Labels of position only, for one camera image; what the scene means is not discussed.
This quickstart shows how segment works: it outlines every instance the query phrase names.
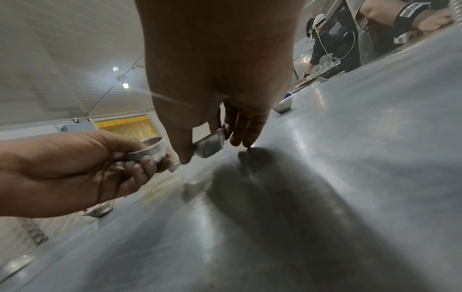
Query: white ceiling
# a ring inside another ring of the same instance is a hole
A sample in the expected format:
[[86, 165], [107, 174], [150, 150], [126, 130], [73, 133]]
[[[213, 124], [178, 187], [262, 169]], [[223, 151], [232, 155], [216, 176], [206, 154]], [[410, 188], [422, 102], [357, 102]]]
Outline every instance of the white ceiling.
[[153, 109], [133, 0], [1, 0], [0, 39], [0, 125]]

